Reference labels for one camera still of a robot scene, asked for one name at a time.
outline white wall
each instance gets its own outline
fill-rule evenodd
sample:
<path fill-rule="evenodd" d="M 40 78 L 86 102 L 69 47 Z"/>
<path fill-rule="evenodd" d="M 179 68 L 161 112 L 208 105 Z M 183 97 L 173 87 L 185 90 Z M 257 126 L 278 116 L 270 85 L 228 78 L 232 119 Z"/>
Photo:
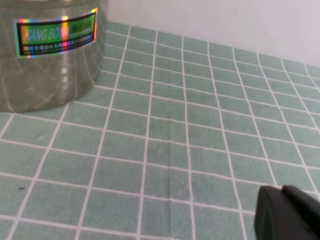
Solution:
<path fill-rule="evenodd" d="M 108 20 L 320 66 L 319 0 L 109 0 Z"/>

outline sticker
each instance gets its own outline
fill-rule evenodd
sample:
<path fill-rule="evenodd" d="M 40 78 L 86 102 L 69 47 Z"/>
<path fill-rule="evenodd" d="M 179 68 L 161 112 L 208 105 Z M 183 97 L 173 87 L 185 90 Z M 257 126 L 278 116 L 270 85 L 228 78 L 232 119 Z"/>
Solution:
<path fill-rule="evenodd" d="M 95 8 L 80 17 L 13 20 L 18 58 L 37 58 L 63 54 L 96 41 Z"/>

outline floor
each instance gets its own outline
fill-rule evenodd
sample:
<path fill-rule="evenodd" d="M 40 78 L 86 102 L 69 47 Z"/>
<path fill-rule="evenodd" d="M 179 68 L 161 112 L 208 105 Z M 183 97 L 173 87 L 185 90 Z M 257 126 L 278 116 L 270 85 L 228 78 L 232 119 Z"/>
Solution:
<path fill-rule="evenodd" d="M 320 68 L 107 29 L 87 95 L 0 113 L 1 240 L 254 240 L 261 185 L 320 197 Z"/>

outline tile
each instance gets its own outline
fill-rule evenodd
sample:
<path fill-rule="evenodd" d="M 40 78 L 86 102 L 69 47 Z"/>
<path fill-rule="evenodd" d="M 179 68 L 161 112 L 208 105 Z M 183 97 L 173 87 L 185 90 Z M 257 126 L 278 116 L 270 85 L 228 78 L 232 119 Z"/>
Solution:
<path fill-rule="evenodd" d="M 298 144 L 307 144 L 320 147 L 319 132 L 310 128 L 289 126 L 294 140 Z"/>
<path fill-rule="evenodd" d="M 154 57 L 149 54 L 144 54 L 142 52 L 136 52 L 136 51 L 125 51 L 124 60 L 136 64 L 142 64 L 142 65 L 148 65 L 152 67 Z"/>
<path fill-rule="evenodd" d="M 208 93 L 214 93 L 214 84 L 211 79 L 205 79 L 196 76 L 185 75 L 185 87 L 189 89 L 195 89 L 205 91 Z"/>
<path fill-rule="evenodd" d="M 159 31 L 157 43 L 180 49 L 182 47 L 182 37 L 179 35 Z"/>
<path fill-rule="evenodd" d="M 254 227 L 255 215 L 243 214 L 243 220 L 248 240 L 256 240 L 256 233 Z"/>
<path fill-rule="evenodd" d="M 239 181 L 236 182 L 236 188 L 238 190 L 238 195 L 243 210 L 253 212 L 256 211 L 260 187 L 261 186 L 257 184 L 244 183 Z"/>
<path fill-rule="evenodd" d="M 127 35 L 129 26 L 125 24 L 113 22 L 113 21 L 108 21 L 106 24 L 106 30 L 114 33 L 122 34 L 122 35 Z"/>
<path fill-rule="evenodd" d="M 265 105 L 261 103 L 251 102 L 251 109 L 253 115 L 265 119 L 272 119 L 277 121 L 283 121 L 281 112 L 276 106 Z"/>
<path fill-rule="evenodd" d="M 220 107 L 222 109 L 233 111 L 241 114 L 250 115 L 249 105 L 245 100 L 233 99 L 225 96 L 218 96 Z"/>
<path fill-rule="evenodd" d="M 181 102 L 153 98 L 151 116 L 185 121 L 185 105 Z"/>
<path fill-rule="evenodd" d="M 307 64 L 306 69 L 311 77 L 320 78 L 320 67 Z"/>
<path fill-rule="evenodd" d="M 183 49 L 196 52 L 199 54 L 208 54 L 207 42 L 190 38 L 190 37 L 183 38 Z"/>
<path fill-rule="evenodd" d="M 240 216 L 236 212 L 196 206 L 194 221 L 198 240 L 243 239 Z"/>
<path fill-rule="evenodd" d="M 188 104 L 187 118 L 189 124 L 221 128 L 220 114 L 216 109 Z"/>
<path fill-rule="evenodd" d="M 230 157 L 235 178 L 273 184 L 267 161 L 234 154 Z"/>
<path fill-rule="evenodd" d="M 237 71 L 235 62 L 233 60 L 227 60 L 227 59 L 212 56 L 210 57 L 210 62 L 211 62 L 211 66 L 214 68 L 226 69 L 234 72 Z"/>
<path fill-rule="evenodd" d="M 130 37 L 154 42 L 156 39 L 156 31 L 132 26 L 130 30 Z"/>
<path fill-rule="evenodd" d="M 71 103 L 63 119 L 64 122 L 103 128 L 107 118 L 107 109 Z"/>
<path fill-rule="evenodd" d="M 133 91 L 142 94 L 150 93 L 150 81 L 140 80 L 129 76 L 120 76 L 117 84 L 117 89 Z"/>
<path fill-rule="evenodd" d="M 300 99 L 295 96 L 288 96 L 279 93 L 274 94 L 276 101 L 278 102 L 279 106 L 298 109 L 298 110 L 305 110 L 304 106 L 302 105 Z"/>
<path fill-rule="evenodd" d="M 283 59 L 283 65 L 287 72 L 307 75 L 305 65 L 301 62 Z"/>
<path fill-rule="evenodd" d="M 124 52 L 123 48 L 110 46 L 110 45 L 105 45 L 104 47 L 105 57 L 121 60 L 123 52 Z"/>
<path fill-rule="evenodd" d="M 207 55 L 197 54 L 194 52 L 183 51 L 183 60 L 185 62 L 210 66 Z"/>
<path fill-rule="evenodd" d="M 299 145 L 300 153 L 303 157 L 305 165 L 310 167 L 320 167 L 320 149 L 309 146 Z"/>
<path fill-rule="evenodd" d="M 121 74 L 129 77 L 151 80 L 152 68 L 130 62 L 124 62 L 121 68 Z"/>
<path fill-rule="evenodd" d="M 192 63 L 184 63 L 184 73 L 189 75 L 194 75 L 206 79 L 211 79 L 211 71 L 207 66 L 196 65 Z"/>
<path fill-rule="evenodd" d="M 225 150 L 222 131 L 189 125 L 189 143 L 191 145 Z"/>
<path fill-rule="evenodd" d="M 22 217 L 77 225 L 86 192 L 84 188 L 37 182 Z"/>
<path fill-rule="evenodd" d="M 226 132 L 226 141 L 230 152 L 263 157 L 264 153 L 258 137 Z"/>
<path fill-rule="evenodd" d="M 287 126 L 284 123 L 256 119 L 256 125 L 262 137 L 292 141 Z"/>
<path fill-rule="evenodd" d="M 27 144 L 47 146 L 56 126 L 55 122 L 15 116 L 2 138 Z"/>
<path fill-rule="evenodd" d="M 187 148 L 171 142 L 149 140 L 147 162 L 187 169 Z"/>
<path fill-rule="evenodd" d="M 154 69 L 153 80 L 164 84 L 172 84 L 180 87 L 184 85 L 182 74 L 157 68 Z"/>
<path fill-rule="evenodd" d="M 314 100 L 320 100 L 320 92 L 316 88 L 310 88 L 305 86 L 295 86 L 295 89 L 302 98 L 309 98 Z"/>
<path fill-rule="evenodd" d="M 79 98 L 77 101 L 109 107 L 111 97 L 112 90 L 93 87 L 87 94 Z"/>
<path fill-rule="evenodd" d="M 32 224 L 19 222 L 14 231 L 13 240 L 72 240 L 75 238 L 76 230 L 56 226 Z"/>
<path fill-rule="evenodd" d="M 294 185 L 301 190 L 313 191 L 313 187 L 303 167 L 271 162 L 275 180 L 279 186 Z"/>
<path fill-rule="evenodd" d="M 308 76 L 301 76 L 293 73 L 288 73 L 288 75 L 294 84 L 301 84 L 313 88 L 315 87 L 315 85 Z"/>
<path fill-rule="evenodd" d="M 39 178 L 87 186 L 94 163 L 94 157 L 51 150 L 45 158 Z"/>
<path fill-rule="evenodd" d="M 283 70 L 281 58 L 259 53 L 259 60 L 262 67 Z"/>
<path fill-rule="evenodd" d="M 142 161 L 145 140 L 133 136 L 108 132 L 105 135 L 101 156 Z"/>
<path fill-rule="evenodd" d="M 227 82 L 215 82 L 216 93 L 219 95 L 226 95 L 240 99 L 246 99 L 244 90 L 240 85 L 234 85 Z"/>
<path fill-rule="evenodd" d="M 154 139 L 171 140 L 178 143 L 186 142 L 185 124 L 161 120 L 150 119 L 149 137 Z"/>
<path fill-rule="evenodd" d="M 192 227 L 189 205 L 144 199 L 141 234 L 191 240 Z"/>
<path fill-rule="evenodd" d="M 127 37 L 118 34 L 107 32 L 105 35 L 105 43 L 116 47 L 124 48 L 126 45 Z"/>
<path fill-rule="evenodd" d="M 252 117 L 222 112 L 222 121 L 225 130 L 246 134 L 257 134 Z"/>
<path fill-rule="evenodd" d="M 262 77 L 240 74 L 243 85 L 258 89 L 269 90 L 266 80 Z"/>
<path fill-rule="evenodd" d="M 64 110 L 65 110 L 65 106 L 58 106 L 58 107 L 54 107 L 54 108 L 51 108 L 48 110 L 23 112 L 21 114 L 26 115 L 26 116 L 43 118 L 43 119 L 59 120 L 61 118 Z M 2 128 L 2 124 L 4 126 L 6 124 L 6 122 L 7 121 L 3 122 L 0 120 L 0 128 Z"/>
<path fill-rule="evenodd" d="M 193 201 L 227 208 L 237 208 L 238 203 L 231 180 L 204 174 L 192 174 Z"/>
<path fill-rule="evenodd" d="M 0 142 L 0 171 L 33 177 L 44 153 L 44 149 Z"/>
<path fill-rule="evenodd" d="M 187 171 L 147 166 L 144 194 L 188 201 L 189 174 Z"/>
<path fill-rule="evenodd" d="M 0 176 L 0 214 L 16 216 L 31 181 Z"/>
<path fill-rule="evenodd" d="M 126 46 L 128 50 L 135 50 L 146 54 L 154 54 L 155 44 L 152 42 L 142 41 L 134 38 L 128 39 Z"/>
<path fill-rule="evenodd" d="M 259 77 L 264 76 L 259 66 L 254 66 L 242 62 L 237 62 L 236 65 L 240 73 L 251 74 Z"/>
<path fill-rule="evenodd" d="M 228 156 L 224 152 L 190 147 L 192 170 L 230 177 Z"/>
<path fill-rule="evenodd" d="M 297 95 L 294 87 L 291 83 L 276 81 L 268 79 L 269 85 L 273 92 L 283 93 L 283 94 L 290 94 L 290 95 Z"/>
<path fill-rule="evenodd" d="M 245 93 L 249 101 L 256 101 L 260 103 L 276 105 L 274 97 L 270 91 L 245 87 Z"/>
<path fill-rule="evenodd" d="M 135 240 L 134 237 L 105 234 L 101 232 L 84 231 L 80 233 L 79 240 Z"/>
<path fill-rule="evenodd" d="M 53 148 L 86 154 L 97 154 L 102 130 L 61 124 Z"/>
<path fill-rule="evenodd" d="M 147 129 L 147 117 L 112 110 L 107 129 L 145 136 Z"/>
<path fill-rule="evenodd" d="M 320 189 L 320 170 L 318 169 L 309 169 L 309 173 L 311 175 L 312 181 L 316 187 L 316 190 Z"/>
<path fill-rule="evenodd" d="M 239 75 L 233 71 L 226 71 L 218 68 L 213 68 L 213 77 L 215 80 L 220 80 L 233 84 L 241 84 Z"/>
<path fill-rule="evenodd" d="M 279 71 L 279 70 L 273 70 L 273 69 L 269 69 L 269 68 L 262 68 L 265 77 L 268 79 L 276 79 L 276 80 L 281 80 L 281 81 L 285 81 L 285 82 L 290 82 L 288 76 L 286 75 L 286 73 L 284 71 Z"/>
<path fill-rule="evenodd" d="M 193 90 L 186 90 L 186 100 L 188 103 L 208 105 L 211 107 L 218 107 L 217 98 L 210 93 L 198 92 Z"/>
<path fill-rule="evenodd" d="M 143 165 L 100 158 L 93 186 L 129 193 L 140 193 Z"/>
<path fill-rule="evenodd" d="M 306 108 L 308 109 L 309 112 L 320 114 L 320 107 L 319 107 L 319 102 L 318 101 L 312 101 L 312 100 L 304 99 L 303 102 L 304 102 L 304 104 L 305 104 L 305 106 L 306 106 Z"/>
<path fill-rule="evenodd" d="M 156 82 L 153 83 L 152 95 L 180 101 L 185 100 L 183 88 Z"/>
<path fill-rule="evenodd" d="M 179 60 L 174 60 L 170 58 L 156 56 L 154 67 L 182 73 L 182 62 Z"/>
<path fill-rule="evenodd" d="M 259 65 L 257 53 L 253 51 L 234 48 L 234 58 L 236 61 Z"/>
<path fill-rule="evenodd" d="M 302 164 L 293 143 L 271 139 L 263 139 L 262 142 L 269 159 L 293 164 Z"/>
<path fill-rule="evenodd" d="M 155 55 L 165 57 L 165 58 L 171 58 L 176 60 L 182 59 L 182 51 L 179 49 L 171 48 L 168 46 L 163 45 L 156 45 Z"/>
<path fill-rule="evenodd" d="M 95 84 L 97 86 L 104 86 L 113 88 L 115 86 L 117 80 L 117 74 L 116 73 L 110 73 L 110 72 L 101 72 L 98 79 L 96 80 Z"/>
<path fill-rule="evenodd" d="M 114 109 L 121 109 L 138 114 L 148 114 L 149 97 L 130 92 L 116 91 L 114 95 Z"/>
<path fill-rule="evenodd" d="M 295 111 L 291 109 L 282 109 L 283 116 L 289 124 L 299 124 L 308 127 L 314 127 L 311 117 L 306 112 Z"/>
<path fill-rule="evenodd" d="M 119 71 L 119 67 L 120 67 L 120 61 L 119 60 L 114 60 L 114 59 L 110 59 L 110 58 L 104 58 L 101 69 L 103 71 L 107 71 L 107 72 L 111 72 L 111 73 L 117 73 Z"/>
<path fill-rule="evenodd" d="M 0 219 L 0 236 L 3 240 L 7 239 L 13 223 L 11 220 Z"/>
<path fill-rule="evenodd" d="M 83 225 L 133 233 L 137 231 L 139 197 L 92 190 Z"/>
<path fill-rule="evenodd" d="M 209 52 L 211 56 L 216 56 L 225 59 L 234 59 L 233 50 L 230 46 L 225 46 L 216 43 L 209 43 Z"/>

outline white grout line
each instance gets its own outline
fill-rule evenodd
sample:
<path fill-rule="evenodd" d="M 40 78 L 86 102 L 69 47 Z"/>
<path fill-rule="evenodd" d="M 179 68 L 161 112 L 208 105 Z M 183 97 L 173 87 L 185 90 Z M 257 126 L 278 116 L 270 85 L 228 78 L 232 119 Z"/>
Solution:
<path fill-rule="evenodd" d="M 307 109 L 304 101 L 301 99 L 300 94 L 299 94 L 299 92 L 297 91 L 294 83 L 292 82 L 290 76 L 289 76 L 288 73 L 286 72 L 283 59 L 281 59 L 281 64 L 282 64 L 282 67 L 283 67 L 283 69 L 284 69 L 284 72 L 285 72 L 286 76 L 289 78 L 289 80 L 290 80 L 290 82 L 291 82 L 291 84 L 292 84 L 292 86 L 293 86 L 296 94 L 297 94 L 298 97 L 300 98 L 300 101 L 301 101 L 303 107 L 305 108 L 305 110 L 307 111 L 309 117 L 311 118 L 312 123 L 314 124 L 314 126 L 315 126 L 316 128 L 318 128 L 317 124 L 315 123 L 314 118 L 313 118 L 312 115 L 310 114 L 310 112 L 309 112 L 309 110 Z M 288 127 L 288 130 L 289 130 L 289 133 L 290 133 L 290 135 L 291 135 L 292 140 L 295 141 L 294 136 L 292 135 L 291 129 L 290 129 L 289 127 Z M 305 171 L 306 171 L 306 174 L 307 174 L 308 177 L 309 177 L 310 183 L 311 183 L 313 189 L 315 190 L 315 192 L 316 192 L 317 194 L 319 194 L 319 192 L 318 192 L 318 190 L 317 190 L 317 187 L 316 187 L 316 185 L 315 185 L 315 183 L 314 183 L 314 181 L 313 181 L 313 179 L 312 179 L 312 177 L 311 177 L 311 175 L 310 175 L 310 172 L 309 172 L 309 170 L 308 170 L 308 168 L 307 168 L 307 165 L 306 165 L 306 163 L 305 163 L 305 160 L 304 160 L 304 158 L 302 157 L 299 148 L 298 148 L 298 147 L 296 147 L 296 148 L 297 148 L 298 154 L 301 156 L 301 157 L 300 157 L 300 158 L 301 158 L 301 162 L 302 162 L 302 164 L 303 164 L 303 166 L 304 166 L 304 169 L 305 169 Z"/>
<path fill-rule="evenodd" d="M 0 214 L 0 219 L 15 221 L 17 218 L 14 216 Z M 75 226 L 75 225 L 69 225 L 69 224 L 63 224 L 63 223 L 57 223 L 57 222 L 51 222 L 51 221 L 36 220 L 36 219 L 24 218 L 24 217 L 20 218 L 19 221 L 23 222 L 23 223 L 51 226 L 51 227 L 57 227 L 57 228 L 63 228 L 63 229 L 71 229 L 71 230 L 77 229 L 77 226 Z M 116 235 L 116 236 L 121 236 L 121 237 L 136 237 L 136 234 L 131 233 L 131 232 L 108 230 L 108 229 L 101 229 L 101 228 L 94 228 L 94 227 L 83 226 L 83 227 L 81 227 L 81 230 L 87 231 L 87 232 Z M 141 235 L 141 237 L 144 239 L 150 239 L 150 240 L 174 240 L 174 238 L 172 238 L 172 237 L 165 237 L 165 236 Z"/>
<path fill-rule="evenodd" d="M 151 115 L 152 95 L 153 95 L 153 85 L 154 85 L 154 75 L 155 75 L 157 40 L 158 40 L 158 31 L 156 31 L 156 33 L 155 33 L 155 44 L 154 44 L 154 49 L 153 49 L 152 73 L 151 73 L 151 83 L 150 83 L 150 97 L 149 97 L 147 122 L 146 122 L 146 131 L 145 131 L 145 142 L 144 142 L 144 153 L 143 153 L 143 168 L 142 168 L 140 202 L 139 202 L 137 229 L 136 229 L 136 240 L 140 240 L 140 238 L 141 238 L 141 230 L 142 230 L 142 217 L 143 217 L 143 209 L 144 209 L 144 194 L 145 194 L 147 157 L 148 157 L 148 143 L 149 143 L 149 129 L 150 129 L 150 115 Z"/>
<path fill-rule="evenodd" d="M 210 64 L 210 72 L 211 72 L 211 77 L 212 77 L 213 89 L 214 89 L 214 92 L 216 93 L 217 92 L 217 88 L 216 88 L 213 68 L 211 66 L 210 43 L 209 42 L 207 42 L 207 56 L 208 56 L 208 60 L 209 60 L 209 64 Z M 225 149 L 226 149 L 226 152 L 227 152 L 228 165 L 229 165 L 230 174 L 231 174 L 231 178 L 232 178 L 233 190 L 234 190 L 234 194 L 235 194 L 236 201 L 237 201 L 237 204 L 238 204 L 238 209 L 239 209 L 239 212 L 240 212 L 239 217 L 240 217 L 240 223 L 241 223 L 241 228 L 242 228 L 242 235 L 243 235 L 244 240 L 247 240 L 248 237 L 247 237 L 247 232 L 246 232 L 244 216 L 242 214 L 242 205 L 241 205 L 240 197 L 239 197 L 239 194 L 238 194 L 238 189 L 237 189 L 237 184 L 236 184 L 236 180 L 235 180 L 234 170 L 233 170 L 233 167 L 232 167 L 231 156 L 230 156 L 230 152 L 229 152 L 229 146 L 228 146 L 228 142 L 227 142 L 224 121 L 223 121 L 223 118 L 222 118 L 222 111 L 221 111 L 221 107 L 220 107 L 220 102 L 219 102 L 219 98 L 217 96 L 216 96 L 216 102 L 217 102 L 217 105 L 218 105 L 218 108 L 219 108 L 219 118 L 220 118 L 220 123 L 221 123 L 221 128 L 222 128 L 223 141 L 224 141 Z"/>
<path fill-rule="evenodd" d="M 257 54 L 257 59 L 258 59 L 259 66 L 261 66 L 260 58 L 259 58 L 259 55 L 258 55 L 258 54 Z M 274 93 L 273 93 L 273 91 L 272 91 L 272 88 L 271 88 L 271 86 L 269 85 L 269 82 L 268 82 L 268 81 L 267 81 L 267 84 L 268 84 L 268 87 L 269 87 L 269 89 L 270 89 L 270 91 L 271 91 L 271 94 L 272 94 L 272 96 L 273 96 L 273 99 L 274 99 L 274 101 L 275 101 L 275 104 L 277 105 L 278 109 L 280 110 L 282 119 L 283 119 L 283 121 L 284 121 L 284 123 L 285 123 L 285 125 L 286 125 L 286 128 L 287 128 L 287 130 L 288 130 L 288 132 L 289 132 L 289 135 L 290 135 L 290 137 L 291 137 L 291 139 L 292 139 L 292 141 L 293 141 L 293 143 L 294 143 L 295 149 L 296 149 L 296 151 L 297 151 L 297 153 L 298 153 L 298 155 L 299 155 L 299 158 L 300 158 L 300 160 L 301 160 L 301 163 L 302 163 L 302 165 L 303 165 L 302 167 L 304 167 L 304 169 L 305 169 L 305 171 L 306 171 L 306 173 L 307 173 L 307 175 L 308 175 L 308 177 L 309 177 L 309 179 L 310 179 L 310 182 L 311 182 L 313 188 L 315 189 L 318 198 L 320 199 L 320 197 L 319 197 L 319 195 L 318 195 L 318 192 L 317 192 L 317 189 L 315 188 L 315 185 L 313 184 L 313 180 L 311 179 L 311 176 L 310 176 L 310 174 L 309 174 L 308 168 L 307 168 L 307 166 L 306 166 L 306 164 L 305 164 L 304 158 L 303 158 L 303 156 L 302 156 L 302 154 L 301 154 L 301 152 L 300 152 L 300 149 L 299 149 L 299 147 L 298 147 L 298 144 L 296 143 L 295 138 L 294 138 L 294 136 L 293 136 L 293 134 L 292 134 L 292 132 L 291 132 L 291 129 L 290 129 L 288 123 L 287 123 L 287 120 L 286 120 L 286 118 L 285 118 L 285 116 L 284 116 L 284 113 L 283 113 L 283 111 L 280 109 L 279 104 L 278 104 L 278 101 L 277 101 L 277 99 L 276 99 L 276 97 L 275 97 L 275 95 L 274 95 Z"/>
<path fill-rule="evenodd" d="M 128 35 L 126 36 L 125 46 L 124 46 L 124 50 L 123 50 L 123 53 L 122 53 L 122 59 L 121 59 L 120 65 L 119 65 L 118 74 L 117 74 L 117 77 L 116 77 L 116 81 L 115 81 L 113 92 L 112 92 L 112 97 L 111 97 L 111 100 L 110 100 L 109 110 L 108 110 L 108 113 L 107 113 L 107 116 L 106 116 L 106 119 L 105 119 L 103 131 L 102 131 L 102 136 L 101 136 L 99 147 L 98 147 L 98 152 L 97 152 L 97 155 L 96 155 L 96 158 L 95 158 L 95 161 L 94 161 L 92 174 L 91 174 L 91 178 L 90 178 L 90 182 L 89 182 L 89 187 L 88 187 L 88 190 L 87 190 L 85 198 L 84 198 L 84 203 L 83 203 L 81 214 L 80 214 L 80 217 L 79 217 L 78 227 L 77 227 L 77 230 L 76 230 L 76 234 L 75 234 L 74 240 L 78 240 L 79 237 L 80 237 L 81 227 L 83 225 L 83 221 L 84 221 L 84 218 L 85 218 L 86 209 L 87 209 L 87 205 L 88 205 L 91 189 L 92 189 L 92 186 L 93 186 L 93 183 L 94 183 L 95 174 L 96 174 L 96 170 L 97 170 L 97 167 L 98 167 L 100 154 L 101 154 L 103 143 L 104 143 L 104 139 L 105 139 L 105 136 L 106 136 L 106 130 L 107 130 L 109 119 L 110 119 L 111 109 L 112 109 L 112 106 L 113 106 L 113 103 L 114 103 L 114 99 L 115 99 L 116 89 L 117 89 L 117 85 L 118 85 L 119 78 L 120 78 L 120 72 L 121 72 L 121 69 L 122 69 L 122 65 L 124 63 L 126 49 L 127 49 L 128 41 L 129 41 L 130 30 L 131 30 L 131 26 L 129 27 Z"/>
<path fill-rule="evenodd" d="M 15 230 L 16 230 L 16 228 L 17 228 L 18 222 L 19 222 L 20 218 L 22 217 L 22 213 L 24 212 L 24 209 L 25 209 L 25 207 L 26 207 L 27 201 L 28 201 L 28 199 L 29 199 L 29 197 L 30 197 L 30 195 L 31 195 L 31 193 L 32 193 L 32 190 L 33 190 L 33 188 L 34 188 L 34 186 L 35 186 L 35 184 L 36 184 L 36 181 L 37 181 L 37 179 L 38 179 L 38 177 L 39 177 L 39 175 L 40 175 L 40 172 L 41 172 L 41 169 L 42 169 L 42 167 L 43 167 L 43 165 L 44 165 L 44 162 L 45 162 L 45 160 L 46 160 L 46 157 L 47 157 L 47 155 L 48 155 L 51 147 L 52 147 L 53 144 L 54 144 L 54 141 L 55 141 L 56 136 L 57 136 L 57 134 L 58 134 L 59 128 L 60 128 L 60 126 L 61 126 L 61 123 L 62 123 L 62 121 L 63 121 L 63 119 L 64 119 L 64 117 L 65 117 L 65 115 L 66 115 L 66 113 L 67 113 L 68 107 L 69 107 L 69 103 L 64 107 L 63 113 L 62 113 L 62 115 L 61 115 L 61 117 L 60 117 L 60 119 L 59 119 L 59 122 L 58 122 L 57 125 L 56 125 L 56 128 L 55 128 L 55 130 L 54 130 L 54 133 L 53 133 L 53 135 L 52 135 L 52 137 L 51 137 L 51 140 L 50 140 L 50 142 L 49 142 L 49 144 L 48 144 L 48 146 L 47 146 L 47 148 L 46 148 L 46 150 L 45 150 L 45 152 L 44 152 L 44 154 L 43 154 L 43 156 L 42 156 L 42 158 L 41 158 L 41 160 L 40 160 L 40 163 L 39 163 L 39 165 L 38 165 L 38 167 L 37 167 L 37 170 L 36 170 L 35 175 L 34 175 L 34 177 L 33 177 L 33 179 L 32 179 L 32 182 L 31 182 L 31 184 L 30 184 L 30 186 L 29 186 L 29 188 L 28 188 L 28 191 L 27 191 L 27 193 L 26 193 L 26 195 L 25 195 L 25 197 L 24 197 L 24 199 L 23 199 L 23 201 L 22 201 L 22 204 L 21 204 L 21 206 L 20 206 L 20 208 L 19 208 L 19 211 L 18 211 L 18 213 L 17 213 L 17 216 L 16 216 L 16 220 L 14 221 L 14 223 L 13 223 L 13 225 L 12 225 L 12 228 L 11 228 L 11 230 L 10 230 L 10 233 L 9 233 L 9 235 L 8 235 L 7 240 L 11 240 L 12 237 L 13 237 L 13 235 L 14 235 L 14 233 L 15 233 Z"/>
<path fill-rule="evenodd" d="M 8 120 L 6 121 L 6 124 L 4 125 L 4 127 L 2 128 L 2 130 L 0 131 L 0 139 L 2 139 L 2 137 L 4 136 L 6 130 L 8 129 L 12 119 L 14 118 L 16 114 L 15 113 L 11 113 L 10 117 L 8 118 Z"/>
<path fill-rule="evenodd" d="M 260 135 L 260 131 L 259 131 L 259 128 L 258 128 L 256 119 L 254 118 L 254 113 L 253 113 L 253 111 L 252 111 L 252 107 L 251 107 L 251 104 L 250 104 L 250 102 L 249 102 L 249 99 L 248 99 L 248 96 L 247 96 L 247 93 L 246 93 L 246 90 L 245 90 L 245 86 L 244 86 L 244 84 L 243 84 L 243 82 L 242 82 L 242 77 L 241 77 L 241 75 L 240 75 L 240 73 L 239 73 L 238 65 L 237 65 L 237 63 L 236 63 L 236 58 L 235 58 L 235 48 L 234 48 L 234 47 L 232 48 L 232 54 L 233 54 L 233 60 L 234 60 L 235 68 L 236 68 L 236 71 L 237 71 L 237 73 L 238 73 L 239 80 L 240 80 L 240 83 L 241 83 L 241 85 L 242 85 L 243 93 L 244 93 L 245 99 L 246 99 L 246 101 L 247 101 L 247 103 L 248 103 L 251 116 L 252 116 L 252 118 L 253 118 L 253 124 L 254 124 L 255 130 L 256 130 L 256 133 L 257 133 L 257 135 L 258 135 L 259 142 L 260 142 L 260 145 L 261 145 L 261 147 L 262 147 L 263 155 L 264 155 L 264 157 L 265 157 L 265 159 L 266 159 L 266 163 L 267 163 L 267 165 L 268 165 L 268 168 L 269 168 L 269 171 L 270 171 L 270 174 L 271 174 L 271 177 L 272 177 L 272 181 L 273 181 L 273 183 L 274 183 L 275 186 L 278 186 L 277 181 L 276 181 L 276 178 L 275 178 L 275 175 L 274 175 L 274 172 L 273 172 L 273 170 L 272 170 L 272 168 L 271 168 L 271 165 L 270 165 L 270 162 L 269 162 L 269 157 L 268 157 L 267 151 L 266 151 L 266 149 L 265 149 L 265 145 L 264 145 L 264 143 L 263 143 L 263 141 L 262 141 L 262 137 L 261 137 L 261 135 Z"/>
<path fill-rule="evenodd" d="M 182 36 L 181 45 L 181 60 L 182 60 L 182 79 L 183 79 L 183 96 L 184 96 L 184 120 L 185 120 L 185 138 L 186 138 L 186 152 L 188 158 L 188 185 L 190 195 L 190 215 L 191 215 L 191 229 L 192 229 L 192 240 L 196 240 L 196 223 L 195 223 L 195 210 L 194 210 L 194 192 L 192 188 L 192 163 L 190 154 L 190 143 L 189 143 L 189 126 L 188 126 L 188 101 L 186 91 L 186 80 L 185 80 L 185 64 L 184 64 L 184 37 Z"/>
<path fill-rule="evenodd" d="M 110 31 L 110 30 L 107 30 L 107 32 L 108 32 L 108 33 L 115 34 L 115 35 L 120 35 L 120 36 L 126 37 L 126 35 L 124 35 L 124 34 L 117 33 L 117 32 L 113 32 L 113 31 Z M 130 36 L 129 38 L 130 38 L 130 39 L 140 40 L 140 41 L 143 41 L 143 42 L 147 42 L 147 43 L 154 44 L 153 41 L 149 41 L 149 40 L 145 40 L 145 39 L 141 39 L 141 38 L 137 38 L 137 37 L 132 37 L 132 36 Z M 106 44 L 106 45 L 113 46 L 113 47 L 117 47 L 117 48 L 122 48 L 122 49 L 123 49 L 123 47 L 114 46 L 114 45 L 107 44 L 107 43 L 105 43 L 105 44 Z M 177 47 L 174 47 L 174 46 L 169 46 L 169 45 L 165 45 L 165 44 L 162 44 L 162 43 L 157 43 L 157 45 L 160 45 L 160 46 L 164 46 L 164 47 L 167 47 L 167 48 L 171 48 L 171 49 L 175 49 L 175 50 L 181 51 L 180 48 L 177 48 Z M 202 55 L 202 56 L 207 56 L 207 54 L 200 53 L 200 52 L 195 52 L 195 51 L 190 51 L 190 50 L 186 50 L 186 49 L 183 49 L 183 51 L 184 51 L 184 52 L 188 52 L 188 53 L 193 53 L 193 54 Z M 223 59 L 223 60 L 228 60 L 228 61 L 232 61 L 232 62 L 233 62 L 233 59 L 226 58 L 226 57 L 215 56 L 215 55 L 209 55 L 209 57 L 213 57 L 213 58 L 217 58 L 217 59 Z M 283 69 L 278 69 L 278 68 L 273 68 L 273 67 L 268 67 L 268 66 L 262 66 L 262 65 L 259 66 L 259 65 L 256 65 L 256 64 L 253 64 L 253 63 L 249 63 L 249 62 L 245 62 L 245 61 L 239 61 L 239 60 L 236 60 L 236 61 L 237 61 L 238 63 L 248 64 L 248 65 L 252 65 L 252 66 L 255 66 L 255 67 L 260 67 L 260 68 L 264 68 L 264 69 L 275 70 L 275 71 L 278 71 L 278 72 L 284 72 Z M 304 74 L 301 74 L 301 73 L 296 73 L 296 72 L 291 72 L 291 71 L 287 71 L 287 72 L 290 73 L 290 74 L 295 74 L 295 75 L 307 77 L 307 75 L 304 75 Z"/>

